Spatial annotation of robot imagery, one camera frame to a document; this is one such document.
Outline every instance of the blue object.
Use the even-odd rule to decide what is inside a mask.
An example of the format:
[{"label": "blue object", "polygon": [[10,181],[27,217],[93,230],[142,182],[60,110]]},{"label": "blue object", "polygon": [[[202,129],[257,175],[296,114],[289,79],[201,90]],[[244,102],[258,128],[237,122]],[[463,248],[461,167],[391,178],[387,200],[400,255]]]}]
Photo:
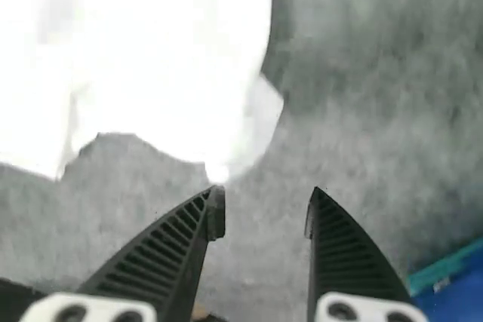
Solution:
[{"label": "blue object", "polygon": [[409,278],[430,322],[483,321],[483,239]]}]

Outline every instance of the gray felt surface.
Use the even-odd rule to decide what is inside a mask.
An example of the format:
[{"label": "gray felt surface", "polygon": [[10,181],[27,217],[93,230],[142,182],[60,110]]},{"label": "gray felt surface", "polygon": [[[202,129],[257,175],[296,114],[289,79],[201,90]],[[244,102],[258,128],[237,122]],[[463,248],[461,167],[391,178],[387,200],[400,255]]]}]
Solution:
[{"label": "gray felt surface", "polygon": [[[264,69],[287,106],[266,156],[227,187],[199,290],[233,322],[304,320],[314,186],[403,276],[483,234],[483,1],[274,3]],[[0,275],[72,289],[206,186],[201,165],[132,136],[100,136],[57,184],[0,167]]]}]

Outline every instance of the white fabric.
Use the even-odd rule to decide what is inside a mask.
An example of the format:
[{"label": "white fabric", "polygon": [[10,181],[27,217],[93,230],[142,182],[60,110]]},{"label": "white fabric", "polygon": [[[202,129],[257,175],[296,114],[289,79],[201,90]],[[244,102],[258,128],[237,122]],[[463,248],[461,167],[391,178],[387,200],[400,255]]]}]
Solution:
[{"label": "white fabric", "polygon": [[205,163],[266,151],[283,101],[260,75],[271,0],[0,0],[0,162],[59,179],[98,133]]}]

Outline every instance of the white cloth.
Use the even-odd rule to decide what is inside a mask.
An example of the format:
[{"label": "white cloth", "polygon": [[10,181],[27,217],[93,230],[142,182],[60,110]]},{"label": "white cloth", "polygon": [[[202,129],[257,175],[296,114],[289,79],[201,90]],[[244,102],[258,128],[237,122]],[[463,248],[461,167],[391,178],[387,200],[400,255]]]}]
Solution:
[{"label": "white cloth", "polygon": [[0,162],[51,179],[134,133],[222,183],[272,139],[271,0],[0,0]]}]

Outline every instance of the mounting hole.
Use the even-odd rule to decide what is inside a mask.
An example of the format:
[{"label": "mounting hole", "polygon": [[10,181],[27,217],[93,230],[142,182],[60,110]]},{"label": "mounting hole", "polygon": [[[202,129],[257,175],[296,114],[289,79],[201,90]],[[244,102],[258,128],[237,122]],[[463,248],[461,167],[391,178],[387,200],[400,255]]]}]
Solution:
[{"label": "mounting hole", "polygon": [[71,305],[60,311],[55,322],[82,322],[87,312],[81,305]]},{"label": "mounting hole", "polygon": [[387,316],[387,322],[413,322],[413,319],[401,312],[393,312]]},{"label": "mounting hole", "polygon": [[143,316],[134,311],[124,312],[114,322],[143,322]]},{"label": "mounting hole", "polygon": [[357,320],[357,314],[345,303],[332,303],[329,305],[328,313],[336,320]]}]

